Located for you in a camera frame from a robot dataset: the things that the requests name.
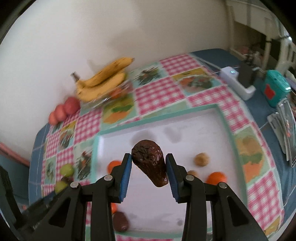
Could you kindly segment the small round green fruit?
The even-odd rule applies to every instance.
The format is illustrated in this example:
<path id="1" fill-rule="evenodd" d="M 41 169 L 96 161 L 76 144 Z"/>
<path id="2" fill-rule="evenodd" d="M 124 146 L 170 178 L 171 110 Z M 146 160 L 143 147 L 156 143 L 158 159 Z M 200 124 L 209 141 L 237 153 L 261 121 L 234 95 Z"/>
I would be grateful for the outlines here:
<path id="1" fill-rule="evenodd" d="M 75 170 L 73 168 L 73 165 L 70 163 L 63 165 L 60 169 L 60 174 L 63 177 L 72 177 L 74 175 L 74 172 Z"/>

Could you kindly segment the small orange tangerine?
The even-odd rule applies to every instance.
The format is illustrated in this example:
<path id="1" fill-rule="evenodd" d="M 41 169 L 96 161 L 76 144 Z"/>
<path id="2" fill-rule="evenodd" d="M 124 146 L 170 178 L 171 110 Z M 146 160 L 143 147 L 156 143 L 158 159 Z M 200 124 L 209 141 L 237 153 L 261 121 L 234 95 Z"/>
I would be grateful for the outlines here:
<path id="1" fill-rule="evenodd" d="M 111 203 L 111 213 L 114 214 L 117 212 L 117 204 Z"/>
<path id="2" fill-rule="evenodd" d="M 227 182 L 227 176 L 223 172 L 213 172 L 207 177 L 206 180 L 206 183 L 211 185 L 217 185 L 220 182 Z"/>

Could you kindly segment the black power adapter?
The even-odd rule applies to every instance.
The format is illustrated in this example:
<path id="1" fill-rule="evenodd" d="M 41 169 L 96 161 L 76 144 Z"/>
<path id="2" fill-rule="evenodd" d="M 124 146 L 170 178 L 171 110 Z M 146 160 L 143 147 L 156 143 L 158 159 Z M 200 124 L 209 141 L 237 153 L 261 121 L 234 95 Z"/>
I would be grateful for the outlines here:
<path id="1" fill-rule="evenodd" d="M 248 65 L 245 62 L 241 62 L 239 67 L 238 82 L 242 84 L 244 88 L 248 88 L 253 85 L 257 76 L 259 67 Z"/>

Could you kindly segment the white shelf unit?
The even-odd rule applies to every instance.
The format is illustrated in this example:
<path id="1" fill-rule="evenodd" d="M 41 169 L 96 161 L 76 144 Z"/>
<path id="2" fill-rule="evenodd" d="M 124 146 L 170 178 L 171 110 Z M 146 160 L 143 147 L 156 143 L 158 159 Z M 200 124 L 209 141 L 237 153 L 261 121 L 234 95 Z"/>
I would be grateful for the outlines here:
<path id="1" fill-rule="evenodd" d="M 226 1 L 226 8 L 229 21 L 230 52 L 240 59 L 246 55 L 239 51 L 235 45 L 234 24 L 239 23 L 247 27 L 247 30 L 254 30 L 265 35 L 263 47 L 256 48 L 263 54 L 260 60 L 261 69 L 266 70 L 270 60 L 272 41 L 280 42 L 280 53 L 275 61 L 275 69 L 281 74 L 291 74 L 289 69 L 295 69 L 295 44 L 280 20 L 260 1 Z"/>

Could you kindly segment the large orange tangerine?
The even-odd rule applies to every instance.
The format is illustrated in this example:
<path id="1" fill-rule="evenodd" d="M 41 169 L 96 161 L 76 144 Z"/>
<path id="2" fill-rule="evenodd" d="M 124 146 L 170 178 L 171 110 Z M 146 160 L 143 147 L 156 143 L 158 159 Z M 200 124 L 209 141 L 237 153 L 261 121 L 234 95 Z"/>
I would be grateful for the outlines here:
<path id="1" fill-rule="evenodd" d="M 107 172 L 108 172 L 108 174 L 111 174 L 111 172 L 112 172 L 112 170 L 113 170 L 114 167 L 120 166 L 120 165 L 121 165 L 121 161 L 119 161 L 119 160 L 113 160 L 113 161 L 111 161 L 108 164 L 108 166 L 107 166 Z"/>

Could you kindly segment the teal box red label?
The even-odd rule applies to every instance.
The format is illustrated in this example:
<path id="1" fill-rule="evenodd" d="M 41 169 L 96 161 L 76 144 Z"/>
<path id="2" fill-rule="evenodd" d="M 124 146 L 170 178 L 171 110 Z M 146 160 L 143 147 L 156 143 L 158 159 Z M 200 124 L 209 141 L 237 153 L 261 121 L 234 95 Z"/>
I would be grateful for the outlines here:
<path id="1" fill-rule="evenodd" d="M 261 92 L 272 108 L 275 108 L 283 98 L 286 98 L 290 91 L 290 84 L 280 72 L 267 70 Z"/>

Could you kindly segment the dented brown longan fruit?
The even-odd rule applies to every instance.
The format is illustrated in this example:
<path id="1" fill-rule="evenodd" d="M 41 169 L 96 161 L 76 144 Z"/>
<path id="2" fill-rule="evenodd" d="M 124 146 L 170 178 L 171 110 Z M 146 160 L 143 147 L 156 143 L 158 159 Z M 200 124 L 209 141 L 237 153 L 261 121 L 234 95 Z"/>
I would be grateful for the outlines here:
<path id="1" fill-rule="evenodd" d="M 201 166 L 201 167 L 207 166 L 209 164 L 209 161 L 210 161 L 210 157 L 205 152 L 199 153 L 194 157 L 194 163 L 197 166 Z"/>

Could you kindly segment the dark brown avocado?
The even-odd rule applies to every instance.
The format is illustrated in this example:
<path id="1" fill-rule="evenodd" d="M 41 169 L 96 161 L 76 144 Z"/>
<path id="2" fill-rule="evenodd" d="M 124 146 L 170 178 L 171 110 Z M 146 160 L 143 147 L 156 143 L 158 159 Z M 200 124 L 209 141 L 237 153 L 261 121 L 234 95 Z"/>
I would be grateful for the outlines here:
<path id="1" fill-rule="evenodd" d="M 126 232 L 130 223 L 123 212 L 117 211 L 113 214 L 113 228 L 117 232 Z"/>
<path id="2" fill-rule="evenodd" d="M 167 168 L 160 146 L 151 140 L 141 140 L 132 148 L 132 161 L 156 187 L 168 184 Z"/>
<path id="3" fill-rule="evenodd" d="M 73 182 L 73 177 L 62 177 L 61 181 L 67 183 L 68 185 L 70 185 Z"/>

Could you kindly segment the checkered fruit-print tablecloth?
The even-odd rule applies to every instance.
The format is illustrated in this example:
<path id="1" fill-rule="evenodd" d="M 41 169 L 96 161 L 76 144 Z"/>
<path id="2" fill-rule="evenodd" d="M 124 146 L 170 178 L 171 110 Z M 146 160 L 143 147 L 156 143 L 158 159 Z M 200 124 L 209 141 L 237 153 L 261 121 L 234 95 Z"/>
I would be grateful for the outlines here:
<path id="1" fill-rule="evenodd" d="M 191 54 L 133 70 L 128 84 L 100 107 L 70 98 L 50 115 L 44 133 L 41 195 L 73 170 L 83 185 L 143 140 L 156 142 L 180 165 L 206 181 L 222 172 L 263 229 L 272 237 L 283 223 L 281 184 L 268 137 L 263 101 L 251 106 Z"/>

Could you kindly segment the small brown longan fruit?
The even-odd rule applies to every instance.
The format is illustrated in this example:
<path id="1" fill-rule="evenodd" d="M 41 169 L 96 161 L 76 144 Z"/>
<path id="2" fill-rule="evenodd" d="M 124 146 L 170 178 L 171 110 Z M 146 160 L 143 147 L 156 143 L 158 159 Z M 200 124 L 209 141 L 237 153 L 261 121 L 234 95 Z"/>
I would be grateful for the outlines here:
<path id="1" fill-rule="evenodd" d="M 198 173 L 195 170 L 190 170 L 190 171 L 187 172 L 187 174 L 198 177 Z"/>

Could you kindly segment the white power strip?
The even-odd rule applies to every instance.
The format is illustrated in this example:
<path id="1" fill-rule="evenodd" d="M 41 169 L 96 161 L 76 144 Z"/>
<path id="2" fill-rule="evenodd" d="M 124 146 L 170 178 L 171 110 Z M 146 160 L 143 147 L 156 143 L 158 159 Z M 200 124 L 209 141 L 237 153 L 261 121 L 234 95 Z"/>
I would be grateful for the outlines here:
<path id="1" fill-rule="evenodd" d="M 239 81 L 239 72 L 230 66 L 220 70 L 220 78 L 223 79 L 229 87 L 231 87 L 244 101 L 249 100 L 254 96 L 256 88 L 253 85 L 245 88 Z"/>

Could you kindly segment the upper spotted banana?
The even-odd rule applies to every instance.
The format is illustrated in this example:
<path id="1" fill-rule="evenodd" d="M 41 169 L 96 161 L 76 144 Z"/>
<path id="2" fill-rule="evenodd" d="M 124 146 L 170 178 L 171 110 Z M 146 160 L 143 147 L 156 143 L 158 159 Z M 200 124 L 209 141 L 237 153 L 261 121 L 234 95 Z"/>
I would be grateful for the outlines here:
<path id="1" fill-rule="evenodd" d="M 82 87 L 95 87 L 96 85 L 101 84 L 109 77 L 112 77 L 119 71 L 129 66 L 131 63 L 133 63 L 133 61 L 134 58 L 132 57 L 119 58 L 110 63 L 109 65 L 105 66 L 103 69 L 97 72 L 92 78 L 87 80 L 81 80 L 75 72 L 73 72 L 71 76 L 74 79 L 75 83 L 80 84 Z"/>

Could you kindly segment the metal phone stand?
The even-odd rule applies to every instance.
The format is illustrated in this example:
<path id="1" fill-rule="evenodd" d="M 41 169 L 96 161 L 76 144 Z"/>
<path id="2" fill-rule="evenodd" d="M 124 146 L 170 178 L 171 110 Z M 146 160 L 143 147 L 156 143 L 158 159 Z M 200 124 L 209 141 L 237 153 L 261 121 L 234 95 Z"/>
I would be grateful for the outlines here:
<path id="1" fill-rule="evenodd" d="M 267 121 L 273 129 L 274 134 L 276 135 L 278 142 L 280 144 L 281 150 L 284 154 L 287 153 L 287 141 L 284 137 L 283 127 L 280 123 L 280 114 L 278 112 L 272 113 L 267 116 Z"/>

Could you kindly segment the oval green fruit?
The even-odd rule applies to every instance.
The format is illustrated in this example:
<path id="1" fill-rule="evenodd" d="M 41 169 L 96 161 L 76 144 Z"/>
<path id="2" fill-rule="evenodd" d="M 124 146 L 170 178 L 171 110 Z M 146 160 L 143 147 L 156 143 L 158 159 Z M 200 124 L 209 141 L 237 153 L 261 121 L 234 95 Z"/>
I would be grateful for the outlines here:
<path id="1" fill-rule="evenodd" d="M 63 191 L 67 187 L 68 187 L 68 184 L 66 182 L 64 182 L 64 181 L 58 181 L 55 184 L 54 191 L 55 191 L 56 194 L 58 194 L 58 193 L 60 193 L 61 191 Z"/>

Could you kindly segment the lower yellow banana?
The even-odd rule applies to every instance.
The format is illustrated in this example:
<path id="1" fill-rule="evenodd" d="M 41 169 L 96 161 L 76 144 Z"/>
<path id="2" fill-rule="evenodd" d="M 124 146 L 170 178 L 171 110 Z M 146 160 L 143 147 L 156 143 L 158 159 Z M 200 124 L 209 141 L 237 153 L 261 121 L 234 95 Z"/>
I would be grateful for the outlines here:
<path id="1" fill-rule="evenodd" d="M 95 87 L 81 87 L 77 84 L 76 95 L 83 102 L 97 100 L 121 85 L 125 81 L 125 76 L 125 71 L 119 71 L 119 73 Z"/>

